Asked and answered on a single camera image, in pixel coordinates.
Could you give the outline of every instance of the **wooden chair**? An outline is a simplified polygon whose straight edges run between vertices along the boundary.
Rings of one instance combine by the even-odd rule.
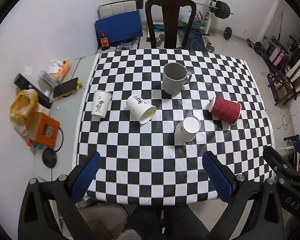
[[[157,46],[155,43],[154,24],[153,24],[153,19],[151,14],[152,5],[159,5],[162,7],[164,34],[165,34],[165,41],[164,41],[165,49],[176,48],[180,7],[191,6],[191,15],[182,42],[182,47],[185,47],[188,42],[189,34],[192,28],[192,23],[194,21],[195,13],[197,10],[197,5],[195,4],[195,2],[191,0],[147,0],[146,1],[145,14],[148,22],[151,48],[155,49]]]
[[[288,103],[291,99],[297,99],[297,96],[300,94],[300,90],[296,90],[298,86],[300,86],[300,76],[295,78],[295,80],[291,81],[293,77],[297,74],[298,70],[300,69],[300,65],[297,67],[297,69],[292,73],[290,77],[286,76],[281,71],[277,72],[277,76],[274,78],[274,80],[268,85],[268,87],[271,87],[276,82],[280,82],[281,86],[278,88],[278,90],[285,87],[287,94],[284,95],[282,98],[280,98],[276,103],[275,106],[279,105],[282,101],[284,101],[283,105]]]

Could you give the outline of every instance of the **metal screw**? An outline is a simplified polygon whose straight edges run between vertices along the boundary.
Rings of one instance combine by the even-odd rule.
[[[239,174],[239,175],[237,175],[237,179],[238,179],[238,181],[244,181],[245,177],[244,177],[244,175]]]
[[[273,179],[267,179],[267,182],[268,182],[268,184],[270,184],[270,185],[272,185],[272,184],[274,184],[274,181],[273,181]]]
[[[60,181],[64,181],[64,180],[67,179],[67,175],[62,174],[62,175],[60,175],[60,176],[58,177],[58,179],[59,179]]]
[[[34,179],[30,179],[30,184],[31,185],[33,185],[33,184],[35,184],[36,183],[36,179],[34,178]]]

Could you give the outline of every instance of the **person's leg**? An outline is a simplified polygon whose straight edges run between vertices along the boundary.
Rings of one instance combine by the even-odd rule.
[[[161,213],[162,208],[138,206],[128,217],[123,230],[134,229],[142,240],[147,240],[155,232],[162,233],[160,226]]]
[[[164,234],[168,236],[206,237],[209,233],[188,205],[165,206],[163,216],[165,220]]]

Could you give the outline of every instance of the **bottle label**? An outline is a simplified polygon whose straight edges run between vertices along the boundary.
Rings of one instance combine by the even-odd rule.
[[[101,46],[102,46],[102,47],[109,46],[108,38],[102,38],[102,39],[101,39]]]

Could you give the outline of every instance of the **black and white checkered surface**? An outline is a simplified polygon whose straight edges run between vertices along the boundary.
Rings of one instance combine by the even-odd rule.
[[[162,69],[178,62],[192,73],[191,82],[172,97],[162,90]],[[107,116],[91,116],[93,92],[113,93]],[[157,107],[141,126],[126,108],[131,95]],[[235,125],[212,116],[214,96],[242,105]],[[176,145],[174,129],[186,116],[201,120],[196,138]],[[102,157],[88,195],[123,204],[175,205],[216,198],[202,167],[210,150],[234,174],[263,181],[271,169],[263,148],[271,145],[270,127],[261,97],[246,63],[235,58],[173,49],[138,49],[101,54],[86,96],[77,148],[77,163],[88,153]]]

